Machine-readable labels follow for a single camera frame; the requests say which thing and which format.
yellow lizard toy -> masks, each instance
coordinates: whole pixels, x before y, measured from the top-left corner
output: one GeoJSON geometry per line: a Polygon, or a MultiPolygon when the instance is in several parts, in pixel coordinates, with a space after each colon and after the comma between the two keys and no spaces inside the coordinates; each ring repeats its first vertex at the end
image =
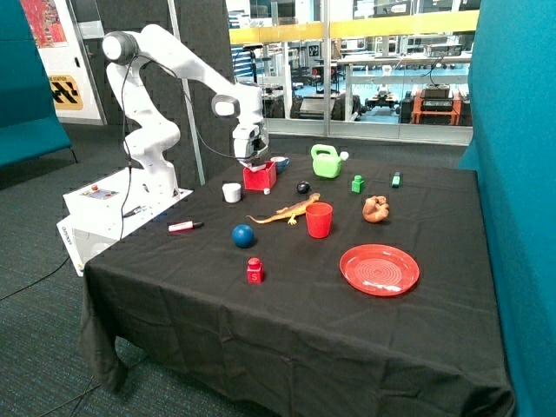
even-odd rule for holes
{"type": "Polygon", "coordinates": [[[318,202],[320,198],[321,195],[319,193],[313,193],[312,195],[309,196],[308,200],[304,202],[298,202],[297,204],[294,204],[292,207],[285,207],[281,210],[276,210],[276,214],[273,215],[272,217],[269,217],[268,219],[256,220],[250,215],[248,215],[248,218],[255,223],[265,224],[265,223],[273,222],[274,220],[287,219],[289,217],[288,224],[296,224],[297,221],[295,217],[297,215],[304,215],[307,206],[309,204],[313,204],[314,202],[318,202]]]}

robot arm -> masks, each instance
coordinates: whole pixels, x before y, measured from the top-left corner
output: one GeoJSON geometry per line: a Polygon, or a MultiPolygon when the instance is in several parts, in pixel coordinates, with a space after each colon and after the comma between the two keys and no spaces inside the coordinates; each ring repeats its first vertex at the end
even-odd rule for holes
{"type": "Polygon", "coordinates": [[[268,151],[261,89],[254,84],[230,83],[160,26],[151,24],[141,33],[111,32],[103,39],[103,51],[111,61],[106,72],[117,101],[125,115],[142,126],[128,136],[126,150],[151,176],[159,177],[164,194],[170,188],[176,190],[177,185],[174,167],[163,159],[162,152],[178,142],[180,131],[158,112],[142,84],[139,70],[145,63],[159,63],[170,75],[199,81],[216,93],[213,112],[239,121],[233,138],[235,158],[241,164],[250,167],[268,151]]]}

yellow railing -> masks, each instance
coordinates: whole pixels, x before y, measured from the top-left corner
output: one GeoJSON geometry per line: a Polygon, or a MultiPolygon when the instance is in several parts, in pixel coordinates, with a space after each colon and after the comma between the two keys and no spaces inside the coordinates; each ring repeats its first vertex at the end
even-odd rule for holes
{"type": "MultiPolygon", "coordinates": [[[[346,22],[332,22],[330,37],[411,35],[471,31],[477,28],[479,11],[424,13],[413,16],[382,17],[346,22]]],[[[323,23],[288,24],[263,28],[233,29],[230,43],[278,43],[307,41],[324,37],[323,23]]]]}

toy watering can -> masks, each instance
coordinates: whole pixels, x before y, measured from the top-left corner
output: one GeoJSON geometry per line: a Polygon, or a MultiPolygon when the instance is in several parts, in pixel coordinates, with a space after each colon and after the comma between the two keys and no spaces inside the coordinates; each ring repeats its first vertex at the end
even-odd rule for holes
{"type": "Polygon", "coordinates": [[[341,162],[349,158],[347,152],[338,156],[336,148],[330,145],[315,145],[311,148],[313,158],[313,171],[324,178],[335,178],[340,174],[341,162]]]}

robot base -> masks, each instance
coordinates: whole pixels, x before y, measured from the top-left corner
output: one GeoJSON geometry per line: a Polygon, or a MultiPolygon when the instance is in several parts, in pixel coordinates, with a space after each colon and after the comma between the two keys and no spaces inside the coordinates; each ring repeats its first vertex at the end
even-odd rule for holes
{"type": "Polygon", "coordinates": [[[70,212],[57,227],[79,276],[87,261],[193,192],[180,189],[175,196],[156,199],[144,186],[146,177],[144,169],[132,169],[129,186],[129,170],[123,169],[63,196],[70,212]],[[140,211],[122,218],[135,208],[140,211]]]}

